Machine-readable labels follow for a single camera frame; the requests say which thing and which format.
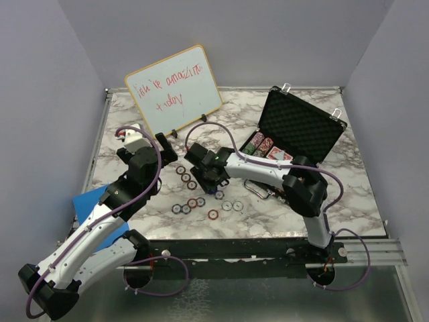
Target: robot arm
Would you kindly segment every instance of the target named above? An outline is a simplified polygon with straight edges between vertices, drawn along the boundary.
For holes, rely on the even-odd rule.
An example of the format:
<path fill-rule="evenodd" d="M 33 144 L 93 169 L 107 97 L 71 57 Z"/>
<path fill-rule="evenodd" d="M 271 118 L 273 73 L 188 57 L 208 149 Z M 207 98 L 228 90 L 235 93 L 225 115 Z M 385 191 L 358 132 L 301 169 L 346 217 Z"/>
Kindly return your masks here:
<path fill-rule="evenodd" d="M 85 222 L 53 254 L 37 266 L 26 264 L 18 273 L 24 289 L 34 293 L 34 301 L 53 320 L 69 312 L 79 294 L 110 270 L 129 263 L 136 255 L 145 253 L 149 257 L 149 242 L 136 231 L 127 231 L 111 247 L 93 254 L 107 236 L 158 193 L 155 184 L 138 201 L 108 215 L 148 189 L 156 177 L 157 153 L 140 134 L 136 137 L 136 133 L 130 129 L 125 131 L 122 139 L 126 148 L 117 151 L 128 165 L 128 171 L 106 188 Z M 160 152 L 162 167 L 176 161 L 177 154 L 165 136 L 157 134 L 156 138 L 164 148 Z"/>
<path fill-rule="evenodd" d="M 288 164 L 314 166 L 306 157 L 297 156 L 292 161 L 263 159 L 264 163 L 273 165 L 264 166 L 249 162 L 261 158 L 247 156 L 243 160 L 233 149 L 221 148 L 214 153 L 195 143 L 185 159 L 194 165 L 191 173 L 206 193 L 214 193 L 219 185 L 228 184 L 230 178 L 249 179 L 284 189 L 289 206 L 304 218 L 308 242 L 323 250 L 332 244 L 333 237 L 321 211 L 327 197 L 327 181 L 315 171 L 281 168 Z"/>

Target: wall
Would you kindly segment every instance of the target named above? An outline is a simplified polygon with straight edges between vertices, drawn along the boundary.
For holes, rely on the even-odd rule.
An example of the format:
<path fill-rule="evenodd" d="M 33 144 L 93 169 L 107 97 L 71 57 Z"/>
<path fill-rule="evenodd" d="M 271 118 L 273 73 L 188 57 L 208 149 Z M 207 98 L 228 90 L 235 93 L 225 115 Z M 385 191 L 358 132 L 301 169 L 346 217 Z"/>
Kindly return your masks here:
<path fill-rule="evenodd" d="M 70 228 L 105 93 L 56 0 L 3 1 L 0 44 L 0 316 L 28 321 L 17 272 Z"/>
<path fill-rule="evenodd" d="M 345 89 L 379 210 L 429 321 L 429 2 L 396 0 Z"/>
<path fill-rule="evenodd" d="M 59 2 L 114 88 L 195 44 L 220 86 L 344 86 L 393 0 Z"/>

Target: marble table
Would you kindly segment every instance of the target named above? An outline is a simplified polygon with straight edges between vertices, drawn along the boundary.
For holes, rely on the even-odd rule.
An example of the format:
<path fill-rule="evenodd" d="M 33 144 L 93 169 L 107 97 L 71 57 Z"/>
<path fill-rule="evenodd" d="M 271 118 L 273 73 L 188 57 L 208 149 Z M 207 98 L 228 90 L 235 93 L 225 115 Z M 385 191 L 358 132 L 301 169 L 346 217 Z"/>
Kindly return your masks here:
<path fill-rule="evenodd" d="M 337 175 L 345 186 L 345 195 L 328 212 L 332 230 L 342 227 L 352 229 L 365 236 L 385 236 L 383 223 L 365 172 L 355 137 L 341 95 L 337 90 L 291 91 L 294 95 L 332 113 L 335 108 L 343 110 L 341 119 L 349 126 L 331 150 L 321 168 Z M 221 91 L 224 105 L 208 116 L 209 121 L 226 125 L 240 146 L 255 130 L 267 92 L 261 91 Z M 129 93 L 114 93 L 104 129 L 103 138 L 92 181 L 93 188 L 113 182 L 126 169 L 126 165 L 116 157 L 115 152 L 121 142 L 114 138 L 115 130 L 121 125 L 144 121 Z M 307 232 L 301 216 L 276 198 L 261 200 L 243 188 L 242 180 L 231 180 L 225 188 L 223 201 L 241 201 L 241 212 L 223 211 L 223 201 L 204 195 L 200 187 L 190 191 L 176 174 L 176 167 L 183 165 L 187 171 L 191 165 L 183 159 L 185 154 L 184 138 L 192 125 L 178 131 L 178 138 L 168 139 L 179 160 L 161 172 L 163 182 L 160 193 L 138 211 L 130 220 L 130 229 L 136 229 L 148 239 L 194 239 L 194 238 L 246 238 L 246 237 L 305 237 Z M 198 142 L 209 150 L 217 151 L 221 146 L 231 146 L 227 134 L 218 127 L 206 125 L 196 129 L 190 138 L 190 144 Z M 335 181 L 327 178 L 328 199 L 339 193 Z M 184 204 L 189 198 L 204 197 L 206 205 L 193 209 L 188 215 L 175 215 L 172 205 Z M 210 220 L 207 212 L 219 211 L 217 220 Z"/>

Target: blue sheet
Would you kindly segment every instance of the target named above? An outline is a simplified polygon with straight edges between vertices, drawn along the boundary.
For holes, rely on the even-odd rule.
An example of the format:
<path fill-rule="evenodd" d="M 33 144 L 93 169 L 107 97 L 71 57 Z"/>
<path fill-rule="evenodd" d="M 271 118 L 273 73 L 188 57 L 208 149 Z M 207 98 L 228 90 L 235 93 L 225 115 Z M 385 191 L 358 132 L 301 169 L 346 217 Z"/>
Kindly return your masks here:
<path fill-rule="evenodd" d="M 82 195 L 73 198 L 74 209 L 78 217 L 79 224 L 82 224 L 89 216 L 94 206 L 98 203 L 100 196 L 106 191 L 107 185 L 89 191 Z M 120 228 L 115 230 L 109 237 L 107 237 L 101 245 L 95 250 L 96 252 L 103 248 L 109 247 L 113 242 L 123 233 L 129 230 L 127 223 L 123 224 Z"/>

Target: deck of cards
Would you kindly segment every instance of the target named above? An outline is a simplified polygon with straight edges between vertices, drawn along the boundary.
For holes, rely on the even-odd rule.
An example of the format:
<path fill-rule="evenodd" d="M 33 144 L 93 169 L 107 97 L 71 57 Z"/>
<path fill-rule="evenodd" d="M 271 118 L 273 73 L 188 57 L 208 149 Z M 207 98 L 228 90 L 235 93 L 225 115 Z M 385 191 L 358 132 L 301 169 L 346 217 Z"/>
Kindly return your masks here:
<path fill-rule="evenodd" d="M 266 158 L 272 159 L 272 160 L 292 160 L 293 159 L 289 154 L 279 149 L 277 146 L 273 146 L 273 148 L 268 152 L 268 155 L 266 156 Z"/>

